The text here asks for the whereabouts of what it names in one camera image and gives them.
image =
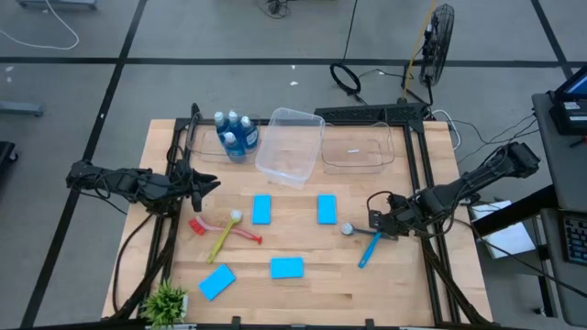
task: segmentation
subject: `wooden table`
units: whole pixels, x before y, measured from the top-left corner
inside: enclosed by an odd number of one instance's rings
[[[171,144],[173,120],[153,120],[143,151],[140,168],[164,173],[165,154]],[[446,123],[426,122],[426,140],[436,184],[459,177]],[[367,127],[330,128],[331,136],[350,133],[370,134]],[[209,138],[199,126],[196,140]],[[202,173],[215,174],[222,185],[204,198],[201,216],[208,223],[225,225],[231,209],[243,211],[241,228],[263,237],[262,245],[240,236],[229,236],[212,265],[205,263],[218,233],[196,235],[187,222],[195,213],[189,201],[183,203],[181,223],[172,267],[172,284],[189,292],[185,322],[228,324],[232,316],[241,316],[243,324],[364,325],[372,318],[376,325],[433,325],[422,248],[418,239],[401,237],[398,241],[380,240],[369,264],[357,264],[371,242],[369,236],[343,236],[340,225],[350,222],[368,227],[366,199],[380,190],[406,196],[412,194],[411,179],[401,128],[392,128],[395,159],[380,173],[324,173],[324,161],[318,156],[314,172],[303,190],[269,183],[254,164],[204,161],[192,156],[192,166]],[[415,140],[415,154],[422,186],[424,174]],[[250,207],[255,193],[270,193],[271,225],[251,225]],[[338,204],[338,225],[316,223],[316,196],[334,193]],[[373,208],[382,211],[383,198]],[[121,242],[145,218],[145,209],[133,204],[128,211]],[[466,210],[457,217],[469,221]],[[129,243],[120,267],[118,301],[121,304],[142,278],[152,237],[151,220]],[[449,259],[455,282],[478,311],[491,320],[481,267],[471,230],[455,224],[446,235]],[[272,257],[302,257],[302,279],[271,280]],[[220,264],[226,263],[236,281],[212,302],[205,299],[198,284]],[[439,294],[445,320],[449,319],[444,286]],[[103,315],[113,313],[111,288]]]

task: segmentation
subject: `toothbrush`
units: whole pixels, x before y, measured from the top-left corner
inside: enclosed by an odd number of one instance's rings
[[[188,221],[188,225],[193,229],[193,231],[197,235],[203,235],[206,231],[224,231],[223,227],[207,224],[200,215],[197,215],[194,219]],[[239,228],[230,229],[230,234],[241,235],[242,237],[254,240],[259,244],[263,240],[262,236],[255,236],[255,235],[253,235],[247,231],[244,231],[242,229],[239,229]]]
[[[212,261],[214,261],[214,258],[216,258],[216,255],[220,251],[220,248],[222,248],[225,239],[227,239],[228,233],[230,232],[230,228],[232,228],[233,225],[239,223],[240,220],[242,220],[242,212],[240,212],[239,210],[232,210],[232,212],[230,212],[230,221],[228,222],[227,227],[224,228],[222,235],[220,235],[220,238],[217,240],[216,244],[212,248],[212,251],[210,251],[210,255],[208,256],[208,259],[205,262],[212,263]]]

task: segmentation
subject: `plastic bottle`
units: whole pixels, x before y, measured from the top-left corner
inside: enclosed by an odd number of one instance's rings
[[[234,133],[226,132],[224,134],[224,149],[227,151],[227,155],[233,162],[241,163],[246,160],[247,155],[245,154],[245,147],[235,137]]]
[[[240,119],[242,125],[242,143],[246,150],[254,150],[257,147],[257,140],[259,139],[259,131],[255,124],[253,124],[247,116]]]
[[[240,120],[238,120],[237,113],[232,110],[228,113],[228,130],[232,132],[238,140],[242,141],[242,124],[240,124]]]
[[[224,118],[224,114],[220,111],[214,114],[214,122],[216,124],[216,133],[218,134],[218,138],[220,138],[220,142],[224,144],[224,134],[228,130],[228,120]]]

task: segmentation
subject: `black fan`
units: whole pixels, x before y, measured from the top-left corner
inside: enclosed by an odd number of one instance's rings
[[[430,103],[425,102],[410,90],[406,90],[416,100],[432,105],[431,87],[438,83],[442,70],[444,69],[447,54],[449,53],[450,37],[452,26],[455,21],[455,11],[450,5],[441,5],[436,8],[430,19],[430,24],[424,32],[424,45],[422,45],[422,60],[415,60],[412,65],[420,65],[420,82],[428,89]],[[405,86],[405,76],[408,64],[404,66],[404,79],[402,87]]]

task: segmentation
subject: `blue block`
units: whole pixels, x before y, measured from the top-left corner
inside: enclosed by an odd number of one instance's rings
[[[235,276],[230,272],[227,265],[222,265],[214,270],[207,279],[200,282],[200,291],[211,302],[233,281],[235,281]]]
[[[253,212],[250,222],[254,225],[268,225],[271,223],[271,196],[256,194],[253,197]]]
[[[333,194],[318,195],[318,223],[335,225],[337,223],[337,196]]]
[[[304,276],[304,261],[301,257],[271,258],[271,278],[287,279]]]

